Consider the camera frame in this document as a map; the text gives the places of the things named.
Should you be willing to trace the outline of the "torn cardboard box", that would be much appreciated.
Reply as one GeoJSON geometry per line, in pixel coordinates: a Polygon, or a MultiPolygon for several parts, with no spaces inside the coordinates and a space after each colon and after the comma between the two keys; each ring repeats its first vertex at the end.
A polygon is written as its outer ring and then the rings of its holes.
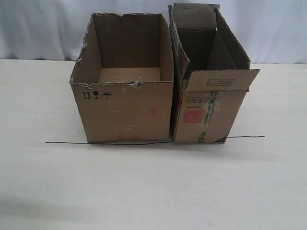
{"type": "Polygon", "coordinates": [[[70,76],[89,143],[169,138],[174,61],[160,13],[93,13],[70,76]]]}

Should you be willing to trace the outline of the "tall taped cardboard box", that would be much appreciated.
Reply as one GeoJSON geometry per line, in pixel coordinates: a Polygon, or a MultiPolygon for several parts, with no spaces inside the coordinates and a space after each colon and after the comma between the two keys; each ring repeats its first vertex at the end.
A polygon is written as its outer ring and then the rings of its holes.
{"type": "Polygon", "coordinates": [[[220,13],[218,4],[168,7],[175,83],[175,143],[224,143],[259,73],[220,13]]]}

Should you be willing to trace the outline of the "thin black line marker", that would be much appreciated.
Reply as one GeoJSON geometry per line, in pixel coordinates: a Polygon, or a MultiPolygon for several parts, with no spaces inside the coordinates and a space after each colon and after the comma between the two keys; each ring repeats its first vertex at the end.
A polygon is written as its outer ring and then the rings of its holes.
{"type": "Polygon", "coordinates": [[[170,140],[164,141],[141,141],[141,142],[65,142],[65,141],[46,141],[45,144],[72,144],[72,145],[112,145],[112,146],[145,146],[156,144],[174,143],[170,140]]]}

